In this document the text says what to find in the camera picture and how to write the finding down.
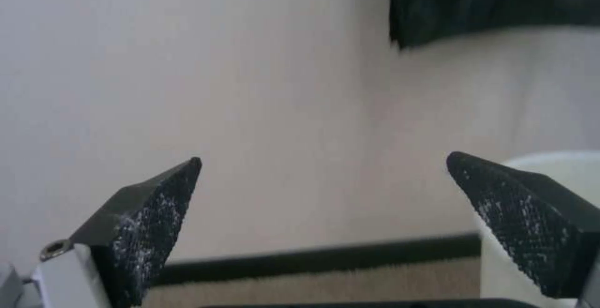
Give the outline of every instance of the black cloth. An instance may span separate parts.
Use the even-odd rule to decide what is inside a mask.
[[[600,0],[390,0],[400,48],[509,26],[600,24]]]

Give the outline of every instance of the white container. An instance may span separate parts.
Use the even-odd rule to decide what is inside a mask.
[[[504,162],[519,170],[550,176],[600,207],[600,150],[533,154]],[[476,216],[482,235],[481,297],[507,298],[531,303],[540,308],[573,308],[576,299],[555,300],[517,268],[486,224]]]

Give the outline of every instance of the beige carpet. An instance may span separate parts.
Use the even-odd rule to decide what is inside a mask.
[[[150,290],[143,307],[460,299],[478,297],[479,286],[480,260],[465,258],[359,271],[157,287]]]

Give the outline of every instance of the black baseboard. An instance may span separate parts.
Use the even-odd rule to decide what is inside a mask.
[[[184,282],[212,282],[235,278],[261,278],[303,272],[373,268],[383,265],[422,263],[480,255],[476,233],[424,240],[342,246],[266,256],[167,264],[156,286]]]

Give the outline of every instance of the textured grip pad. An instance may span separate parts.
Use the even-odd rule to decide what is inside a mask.
[[[114,308],[142,303],[177,240],[201,166],[192,158],[120,189],[70,237],[90,246]]]
[[[600,210],[548,176],[461,152],[446,160],[519,269],[549,297],[578,297],[600,242]]]

